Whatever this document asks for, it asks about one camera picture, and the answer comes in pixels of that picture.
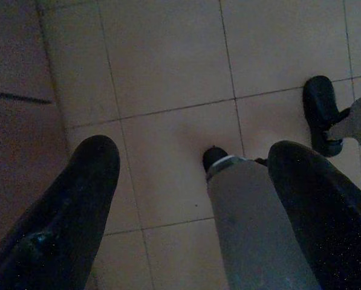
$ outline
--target black shoe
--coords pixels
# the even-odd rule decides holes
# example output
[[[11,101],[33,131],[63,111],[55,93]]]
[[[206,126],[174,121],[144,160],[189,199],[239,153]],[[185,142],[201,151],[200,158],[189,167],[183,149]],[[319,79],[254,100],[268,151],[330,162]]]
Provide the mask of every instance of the black shoe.
[[[212,164],[217,162],[219,159],[226,157],[228,154],[225,150],[219,147],[213,146],[212,148],[205,151],[203,154],[203,167],[204,171],[209,171]]]
[[[305,83],[303,104],[311,131],[312,149],[325,157],[339,154],[343,148],[343,140],[328,140],[325,134],[325,131],[340,120],[333,85],[328,77],[312,77]]]

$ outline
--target gray trousers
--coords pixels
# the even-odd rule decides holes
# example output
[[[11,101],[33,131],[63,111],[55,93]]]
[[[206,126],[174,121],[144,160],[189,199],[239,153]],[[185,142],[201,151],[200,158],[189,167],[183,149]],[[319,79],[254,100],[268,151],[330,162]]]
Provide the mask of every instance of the gray trousers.
[[[233,158],[207,175],[230,290],[321,289],[267,168]]]

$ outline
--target gray pant leg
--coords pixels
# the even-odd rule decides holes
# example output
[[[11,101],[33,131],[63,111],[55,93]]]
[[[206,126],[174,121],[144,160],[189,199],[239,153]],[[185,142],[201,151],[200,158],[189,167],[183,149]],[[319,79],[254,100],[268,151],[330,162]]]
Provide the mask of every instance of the gray pant leg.
[[[267,168],[232,165],[208,182],[230,289],[320,289]]]

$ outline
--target leg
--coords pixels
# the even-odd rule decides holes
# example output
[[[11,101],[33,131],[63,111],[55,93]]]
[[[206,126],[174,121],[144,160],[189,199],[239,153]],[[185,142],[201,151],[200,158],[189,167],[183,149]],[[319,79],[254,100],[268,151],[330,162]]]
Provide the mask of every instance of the leg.
[[[361,98],[352,104],[348,116],[332,125],[327,133],[331,140],[352,137],[361,144]]]
[[[0,289],[83,289],[120,172],[117,146],[93,136],[0,244]]]
[[[208,192],[231,290],[319,289],[265,166],[226,167]]]

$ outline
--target person's foot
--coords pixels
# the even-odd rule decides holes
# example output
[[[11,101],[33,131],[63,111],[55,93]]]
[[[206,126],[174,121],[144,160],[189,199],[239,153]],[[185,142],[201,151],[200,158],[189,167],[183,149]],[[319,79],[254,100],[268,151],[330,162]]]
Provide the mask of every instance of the person's foot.
[[[340,153],[343,140],[328,140],[325,134],[340,118],[332,82],[324,76],[309,79],[303,90],[304,113],[310,132],[312,149],[325,157]]]
[[[217,162],[219,159],[226,157],[228,154],[225,150],[219,147],[211,147],[206,150],[203,154],[203,167],[206,173],[209,171],[212,164]]]

